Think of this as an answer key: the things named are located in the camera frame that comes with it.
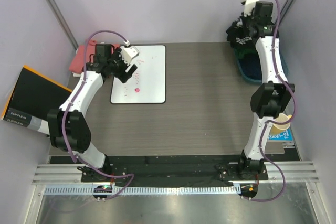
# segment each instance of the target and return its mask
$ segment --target blue package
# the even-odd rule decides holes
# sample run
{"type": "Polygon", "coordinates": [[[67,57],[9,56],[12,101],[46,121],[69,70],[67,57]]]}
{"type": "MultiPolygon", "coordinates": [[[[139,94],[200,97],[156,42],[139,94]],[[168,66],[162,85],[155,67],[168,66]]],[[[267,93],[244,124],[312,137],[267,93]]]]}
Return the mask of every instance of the blue package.
{"type": "Polygon", "coordinates": [[[268,140],[281,142],[281,141],[292,141],[293,138],[290,129],[287,129],[278,135],[268,136],[268,140]]]}

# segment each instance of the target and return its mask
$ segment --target wall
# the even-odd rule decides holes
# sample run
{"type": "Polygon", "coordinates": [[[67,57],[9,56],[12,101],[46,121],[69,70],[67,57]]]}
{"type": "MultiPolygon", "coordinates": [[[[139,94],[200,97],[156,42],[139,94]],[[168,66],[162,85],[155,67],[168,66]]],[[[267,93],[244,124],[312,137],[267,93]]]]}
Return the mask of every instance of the wall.
{"type": "Polygon", "coordinates": [[[315,164],[330,209],[336,205],[336,173],[331,169],[336,164],[334,13],[334,0],[296,0],[280,29],[288,79],[296,85],[299,104],[293,131],[301,155],[315,164]]]}
{"type": "MultiPolygon", "coordinates": [[[[67,83],[74,52],[45,0],[0,0],[0,110],[23,64],[67,83]]],[[[42,134],[0,121],[0,219],[23,223],[32,178],[50,148],[42,134]]]]}
{"type": "Polygon", "coordinates": [[[56,3],[79,43],[99,29],[114,29],[132,42],[225,41],[225,30],[242,11],[239,0],[56,0],[56,3]]]}

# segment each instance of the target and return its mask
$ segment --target yellow mug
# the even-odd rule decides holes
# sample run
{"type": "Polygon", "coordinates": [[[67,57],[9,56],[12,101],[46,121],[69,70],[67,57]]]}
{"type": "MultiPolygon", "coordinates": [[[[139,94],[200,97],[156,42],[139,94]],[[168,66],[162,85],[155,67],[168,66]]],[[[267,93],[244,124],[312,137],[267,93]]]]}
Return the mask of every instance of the yellow mug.
{"type": "MultiPolygon", "coordinates": [[[[274,120],[279,123],[284,123],[287,122],[292,115],[285,115],[283,113],[280,113],[279,116],[274,120]]],[[[284,125],[279,125],[279,124],[273,124],[271,131],[269,132],[269,135],[278,135],[281,132],[285,131],[290,127],[290,123],[286,123],[284,125]]]]}

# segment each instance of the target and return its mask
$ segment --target floor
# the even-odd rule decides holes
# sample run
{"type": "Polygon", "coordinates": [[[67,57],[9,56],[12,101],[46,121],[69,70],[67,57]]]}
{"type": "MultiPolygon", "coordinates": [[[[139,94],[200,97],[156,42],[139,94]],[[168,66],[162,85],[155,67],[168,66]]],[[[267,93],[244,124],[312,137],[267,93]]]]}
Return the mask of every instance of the floor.
{"type": "MultiPolygon", "coordinates": [[[[93,144],[107,155],[240,154],[253,122],[250,97],[228,43],[166,45],[166,102],[111,104],[112,78],[86,115],[93,144]]],[[[73,88],[78,79],[70,78],[73,88]]],[[[281,154],[281,143],[268,143],[281,154]]],[[[65,155],[52,148],[50,155],[65,155]]]]}
{"type": "MultiPolygon", "coordinates": [[[[256,198],[271,198],[281,187],[281,183],[260,184],[256,198]]],[[[288,183],[284,195],[268,203],[241,200],[236,194],[124,196],[99,203],[86,195],[50,195],[44,196],[36,223],[314,224],[318,221],[306,184],[288,183]]]]}

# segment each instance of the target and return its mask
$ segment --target table top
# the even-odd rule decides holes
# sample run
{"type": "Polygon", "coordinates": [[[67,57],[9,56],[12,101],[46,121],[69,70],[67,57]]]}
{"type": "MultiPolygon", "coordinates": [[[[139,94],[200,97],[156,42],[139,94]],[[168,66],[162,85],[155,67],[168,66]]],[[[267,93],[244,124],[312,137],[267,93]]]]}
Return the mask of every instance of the table top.
{"type": "MultiPolygon", "coordinates": [[[[241,78],[229,43],[166,45],[166,102],[111,104],[112,78],[86,115],[92,143],[107,155],[240,154],[253,122],[258,86],[241,78]]],[[[73,88],[78,78],[71,77],[73,88]]],[[[266,153],[284,153],[268,143],[266,153]]],[[[50,155],[66,155],[51,148],[50,155]]]]}

